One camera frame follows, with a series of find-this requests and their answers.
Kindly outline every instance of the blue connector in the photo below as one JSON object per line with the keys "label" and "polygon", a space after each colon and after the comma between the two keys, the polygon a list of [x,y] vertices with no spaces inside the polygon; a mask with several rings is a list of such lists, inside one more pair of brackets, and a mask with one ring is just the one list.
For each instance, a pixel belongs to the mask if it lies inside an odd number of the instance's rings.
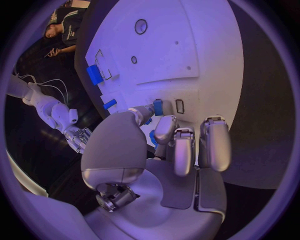
{"label": "blue connector", "polygon": [[162,100],[156,99],[153,102],[153,107],[154,107],[155,116],[164,115],[164,113],[163,113],[163,101]]}
{"label": "blue connector", "polygon": [[110,107],[112,107],[112,106],[115,105],[115,104],[117,104],[117,101],[116,101],[115,99],[113,99],[113,100],[110,100],[109,102],[105,103],[105,104],[103,105],[103,108],[104,108],[105,110],[107,110],[107,109],[109,109]]}
{"label": "blue connector", "polygon": [[94,86],[103,82],[103,78],[102,78],[100,71],[96,64],[87,67],[86,71],[87,71],[92,83],[94,84]]}
{"label": "blue connector", "polygon": [[152,122],[152,118],[150,117],[149,120],[145,123],[145,125],[149,125]]}
{"label": "blue connector", "polygon": [[158,147],[158,143],[155,141],[155,138],[154,138],[154,130],[152,130],[150,133],[149,133],[149,137],[151,139],[151,142],[155,145],[154,149],[156,150],[157,147]]}

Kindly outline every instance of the dark t-shirt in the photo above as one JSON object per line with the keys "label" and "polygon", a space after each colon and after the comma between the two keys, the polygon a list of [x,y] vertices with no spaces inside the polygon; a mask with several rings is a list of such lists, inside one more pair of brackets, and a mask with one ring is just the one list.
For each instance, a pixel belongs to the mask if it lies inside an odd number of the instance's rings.
{"label": "dark t-shirt", "polygon": [[86,8],[78,9],[68,13],[62,23],[63,33],[62,41],[68,47],[76,45],[81,22],[83,20]]}

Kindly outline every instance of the circular hole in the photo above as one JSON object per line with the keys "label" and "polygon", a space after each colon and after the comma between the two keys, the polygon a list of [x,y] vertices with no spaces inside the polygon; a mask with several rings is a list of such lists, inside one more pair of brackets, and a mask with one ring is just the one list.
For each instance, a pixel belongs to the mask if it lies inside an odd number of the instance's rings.
{"label": "circular hole", "polygon": [[131,57],[131,62],[132,62],[133,64],[136,64],[136,63],[138,62],[138,60],[137,60],[137,58],[136,58],[135,56],[132,56],[132,57]]}
{"label": "circular hole", "polygon": [[134,30],[137,34],[142,35],[148,28],[147,22],[144,19],[140,19],[135,23]]}

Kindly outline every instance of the person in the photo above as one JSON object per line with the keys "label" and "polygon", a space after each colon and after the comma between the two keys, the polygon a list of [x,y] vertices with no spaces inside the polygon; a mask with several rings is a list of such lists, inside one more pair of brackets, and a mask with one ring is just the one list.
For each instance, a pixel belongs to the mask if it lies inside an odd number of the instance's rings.
{"label": "person", "polygon": [[63,43],[68,46],[63,49],[53,48],[48,54],[49,57],[55,57],[61,53],[71,53],[76,50],[78,32],[85,12],[86,8],[72,11],[63,18],[61,23],[53,22],[47,25],[44,37],[50,39],[61,34]]}

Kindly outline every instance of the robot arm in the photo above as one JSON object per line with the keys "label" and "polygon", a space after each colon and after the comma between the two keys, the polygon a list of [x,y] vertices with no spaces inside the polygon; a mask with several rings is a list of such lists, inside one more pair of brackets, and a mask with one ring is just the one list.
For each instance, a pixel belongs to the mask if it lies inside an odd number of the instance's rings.
{"label": "robot arm", "polygon": [[65,104],[52,96],[44,95],[41,88],[33,83],[28,84],[17,76],[11,75],[7,94],[22,99],[23,103],[34,106],[38,116],[51,128],[65,135],[67,143],[78,153],[83,153],[91,136],[88,128],[80,129],[74,124],[78,121],[76,109],[69,109]]}

